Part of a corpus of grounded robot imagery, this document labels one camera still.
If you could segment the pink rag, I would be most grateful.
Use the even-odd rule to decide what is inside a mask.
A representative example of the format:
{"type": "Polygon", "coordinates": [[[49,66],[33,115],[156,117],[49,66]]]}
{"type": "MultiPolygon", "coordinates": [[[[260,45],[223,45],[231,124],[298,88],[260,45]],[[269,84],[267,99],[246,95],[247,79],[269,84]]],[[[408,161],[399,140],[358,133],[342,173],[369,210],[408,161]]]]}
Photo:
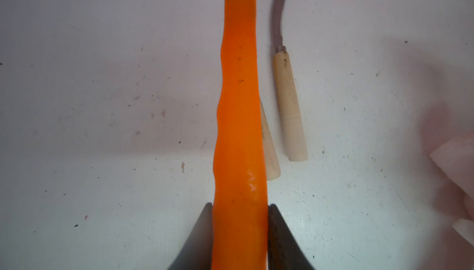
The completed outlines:
{"type": "Polygon", "coordinates": [[[454,230],[469,244],[474,243],[474,133],[459,135],[430,154],[430,158],[463,192],[464,205],[470,216],[460,218],[454,230]]]}

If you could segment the orange handled sickle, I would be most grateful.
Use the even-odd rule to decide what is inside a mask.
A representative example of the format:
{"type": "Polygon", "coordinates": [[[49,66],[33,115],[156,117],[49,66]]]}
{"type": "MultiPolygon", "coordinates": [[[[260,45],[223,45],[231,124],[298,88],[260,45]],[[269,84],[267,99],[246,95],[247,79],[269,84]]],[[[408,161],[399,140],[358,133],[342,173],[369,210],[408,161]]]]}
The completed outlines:
{"type": "Polygon", "coordinates": [[[257,69],[256,0],[225,0],[217,107],[212,269],[267,267],[267,178],[257,69]]]}

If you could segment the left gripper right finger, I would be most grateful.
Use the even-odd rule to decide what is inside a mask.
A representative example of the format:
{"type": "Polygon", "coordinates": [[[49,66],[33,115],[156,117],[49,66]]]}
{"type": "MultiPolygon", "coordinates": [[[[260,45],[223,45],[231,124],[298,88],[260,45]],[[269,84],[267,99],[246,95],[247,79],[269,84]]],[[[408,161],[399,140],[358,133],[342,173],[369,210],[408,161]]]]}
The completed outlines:
{"type": "Polygon", "coordinates": [[[268,212],[269,270],[315,270],[300,249],[278,207],[271,204],[268,212]]]}

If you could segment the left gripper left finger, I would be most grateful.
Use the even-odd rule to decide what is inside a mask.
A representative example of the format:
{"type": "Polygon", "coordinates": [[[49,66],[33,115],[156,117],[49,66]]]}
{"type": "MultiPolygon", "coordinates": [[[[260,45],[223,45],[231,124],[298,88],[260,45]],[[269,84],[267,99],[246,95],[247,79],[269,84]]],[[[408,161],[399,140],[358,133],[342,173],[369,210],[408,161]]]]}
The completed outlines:
{"type": "Polygon", "coordinates": [[[169,270],[210,270],[213,241],[212,203],[206,203],[169,270]]]}

